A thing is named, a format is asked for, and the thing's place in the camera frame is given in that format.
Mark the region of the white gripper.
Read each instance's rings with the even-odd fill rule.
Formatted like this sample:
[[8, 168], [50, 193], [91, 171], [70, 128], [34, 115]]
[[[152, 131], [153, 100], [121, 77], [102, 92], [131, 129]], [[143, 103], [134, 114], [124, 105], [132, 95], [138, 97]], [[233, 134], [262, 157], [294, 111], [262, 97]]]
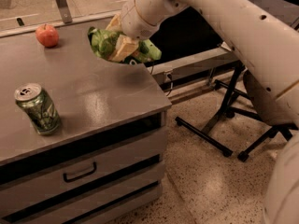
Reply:
[[126, 34], [118, 37], [115, 50], [110, 56], [112, 62], [118, 63], [138, 49], [139, 40], [150, 38], [156, 32], [156, 27], [141, 18], [137, 12], [135, 0], [128, 0], [122, 6], [121, 14], [116, 14], [112, 18], [107, 30], [112, 32], [123, 31]]

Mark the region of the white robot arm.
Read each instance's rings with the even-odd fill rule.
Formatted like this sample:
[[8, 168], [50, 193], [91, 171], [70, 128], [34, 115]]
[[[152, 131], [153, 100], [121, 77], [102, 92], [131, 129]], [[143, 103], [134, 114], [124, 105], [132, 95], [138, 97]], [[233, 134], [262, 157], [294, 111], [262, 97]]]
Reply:
[[[299, 35], [249, 0], [128, 0], [112, 26], [146, 39], [186, 7], [200, 13], [262, 86], [299, 124]], [[299, 224], [299, 136], [279, 153], [264, 199], [261, 224]]]

